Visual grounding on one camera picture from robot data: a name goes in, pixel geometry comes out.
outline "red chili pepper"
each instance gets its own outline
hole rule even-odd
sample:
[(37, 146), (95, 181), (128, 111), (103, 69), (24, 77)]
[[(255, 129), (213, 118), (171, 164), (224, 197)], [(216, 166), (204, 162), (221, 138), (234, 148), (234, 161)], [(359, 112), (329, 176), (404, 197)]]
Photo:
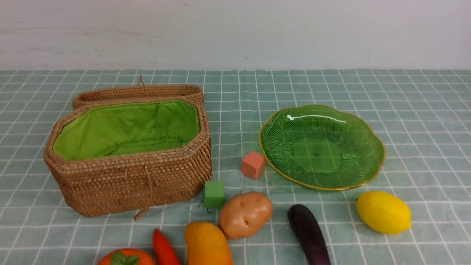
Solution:
[(158, 265), (181, 265), (172, 245), (158, 229), (155, 229), (152, 235), (152, 245)]

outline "woven basket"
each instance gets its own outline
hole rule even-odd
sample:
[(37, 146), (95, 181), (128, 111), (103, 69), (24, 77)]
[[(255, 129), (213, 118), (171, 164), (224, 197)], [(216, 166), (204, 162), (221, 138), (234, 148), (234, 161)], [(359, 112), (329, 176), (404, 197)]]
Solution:
[[(164, 102), (178, 99), (196, 106), (200, 132), (182, 148), (67, 160), (53, 151), (65, 125), (99, 106)], [(211, 138), (205, 110), (188, 98), (132, 98), (88, 104), (60, 119), (53, 127), (44, 161), (59, 184), (66, 203), (84, 216), (142, 209), (195, 197), (211, 178)]]
[(142, 85), (117, 88), (105, 88), (78, 94), (72, 99), (72, 108), (78, 109), (88, 104), (99, 101), (112, 102), (127, 98), (147, 97), (183, 97), (199, 106), (204, 104), (204, 96), (201, 87), (187, 84), (169, 85)]

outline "yellow lemon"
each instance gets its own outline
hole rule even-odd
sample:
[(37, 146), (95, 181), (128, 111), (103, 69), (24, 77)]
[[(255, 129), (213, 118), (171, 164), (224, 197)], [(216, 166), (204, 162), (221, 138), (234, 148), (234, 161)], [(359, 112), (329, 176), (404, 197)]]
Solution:
[(372, 190), (358, 197), (357, 211), (373, 230), (384, 234), (399, 234), (411, 228), (411, 211), (398, 197)]

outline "green glass plate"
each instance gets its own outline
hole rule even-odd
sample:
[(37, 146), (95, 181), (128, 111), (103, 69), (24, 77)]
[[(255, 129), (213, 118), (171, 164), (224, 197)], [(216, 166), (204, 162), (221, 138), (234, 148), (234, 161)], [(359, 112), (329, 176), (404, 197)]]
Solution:
[(285, 178), (320, 190), (346, 190), (372, 181), (386, 157), (362, 119), (324, 105), (285, 108), (260, 131), (268, 163)]

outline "orange foam cube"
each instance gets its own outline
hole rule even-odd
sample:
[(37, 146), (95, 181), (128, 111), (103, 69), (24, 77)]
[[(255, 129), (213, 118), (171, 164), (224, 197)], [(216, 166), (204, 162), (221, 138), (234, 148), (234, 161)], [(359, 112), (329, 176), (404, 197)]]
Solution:
[(265, 171), (265, 159), (257, 152), (250, 152), (242, 159), (242, 174), (257, 180)]

